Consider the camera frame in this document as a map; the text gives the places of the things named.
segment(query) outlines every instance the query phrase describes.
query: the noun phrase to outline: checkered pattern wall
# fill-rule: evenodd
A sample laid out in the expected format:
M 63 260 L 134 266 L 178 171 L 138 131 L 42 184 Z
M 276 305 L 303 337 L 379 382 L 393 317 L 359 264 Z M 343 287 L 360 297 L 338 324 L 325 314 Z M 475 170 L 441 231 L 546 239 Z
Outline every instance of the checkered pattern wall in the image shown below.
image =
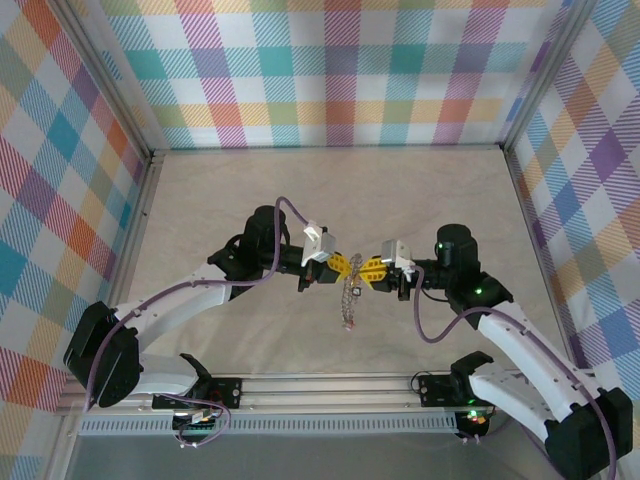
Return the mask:
M 640 400 L 640 0 L 598 3 L 516 153 L 575 353 Z
M 0 479 L 36 477 L 62 355 L 103 298 L 143 169 L 45 0 L 0 2 Z
M 495 143 L 572 0 L 73 3 L 183 149 Z

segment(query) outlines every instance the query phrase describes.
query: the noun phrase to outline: black cable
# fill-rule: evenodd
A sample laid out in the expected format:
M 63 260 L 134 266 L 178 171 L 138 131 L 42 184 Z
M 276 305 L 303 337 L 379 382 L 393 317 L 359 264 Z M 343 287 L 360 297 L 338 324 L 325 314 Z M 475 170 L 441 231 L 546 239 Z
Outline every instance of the black cable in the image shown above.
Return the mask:
M 449 300 L 447 300 L 446 298 L 436 298 L 436 297 L 432 297 L 431 295 L 429 295 L 427 293 L 426 289 L 422 289 L 422 293 L 424 293 L 424 296 L 427 297 L 429 300 L 433 300 L 434 302 L 440 302 L 440 303 L 449 303 Z
M 414 380 L 416 379 L 416 377 L 417 377 L 418 375 L 420 375 L 421 373 L 426 373 L 427 375 L 431 375 L 429 372 L 426 372 L 426 371 L 424 371 L 424 370 L 421 370 L 421 371 L 419 371 L 419 372 L 416 372 L 416 374 L 415 374 L 413 377 L 411 377 L 411 380 L 409 380 L 409 388 L 411 389 L 411 391 L 412 391 L 413 393 L 416 393 L 416 394 L 418 394 L 418 395 L 420 395 L 420 392 L 419 392 L 418 390 L 416 390 L 415 388 L 413 388 L 413 381 L 414 381 Z

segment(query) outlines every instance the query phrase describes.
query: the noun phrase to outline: beige floor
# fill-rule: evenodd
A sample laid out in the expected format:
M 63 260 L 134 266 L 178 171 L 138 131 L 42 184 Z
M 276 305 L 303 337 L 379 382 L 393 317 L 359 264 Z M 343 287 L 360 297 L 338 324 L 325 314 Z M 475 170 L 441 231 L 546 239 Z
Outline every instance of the beige floor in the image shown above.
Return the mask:
M 132 297 L 191 272 L 241 233 L 253 210 L 288 196 L 303 215 L 327 225 L 347 256 L 380 253 L 399 238 L 415 258 L 432 258 L 436 230 L 468 225 L 483 268 L 515 295 L 558 347 L 562 339 L 518 201 L 497 150 L 345 149 L 244 151 L 166 157 L 137 263 Z M 301 244 L 293 215 L 287 224 Z M 446 369 L 477 349 L 504 355 L 460 324 L 438 345 L 417 337 L 412 305 L 366 289 L 352 332 L 341 327 L 342 285 L 278 275 L 160 338 L 153 353 L 188 352 L 211 372 L 410 372 Z M 454 314 L 423 297 L 422 323 L 439 333 Z

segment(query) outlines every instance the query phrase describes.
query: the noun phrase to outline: plaid wallpaper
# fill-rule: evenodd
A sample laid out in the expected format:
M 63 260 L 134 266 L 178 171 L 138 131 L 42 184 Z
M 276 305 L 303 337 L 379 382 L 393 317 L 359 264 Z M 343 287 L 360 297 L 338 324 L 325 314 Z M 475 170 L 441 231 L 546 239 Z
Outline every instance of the plaid wallpaper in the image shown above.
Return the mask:
M 572 0 L 71 3 L 150 144 L 185 149 L 496 143 Z
M 598 3 L 516 153 L 574 351 L 640 400 L 640 0 Z
M 104 298 L 143 162 L 45 0 L 0 1 L 0 479 L 55 439 L 62 355 Z

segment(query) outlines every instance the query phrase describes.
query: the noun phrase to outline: yellow object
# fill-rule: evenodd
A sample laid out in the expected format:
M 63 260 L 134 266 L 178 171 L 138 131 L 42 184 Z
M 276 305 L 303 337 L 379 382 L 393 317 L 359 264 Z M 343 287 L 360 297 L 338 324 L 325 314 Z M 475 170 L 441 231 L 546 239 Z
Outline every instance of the yellow object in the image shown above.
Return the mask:
M 387 275 L 387 266 L 380 261 L 380 257 L 373 257 L 367 260 L 360 269 L 360 278 L 373 288 L 373 282 L 379 282 Z
M 329 260 L 327 260 L 327 265 L 331 270 L 340 274 L 336 283 L 344 280 L 351 273 L 351 264 L 349 263 L 349 260 L 347 260 L 347 257 L 339 253 L 331 255 Z

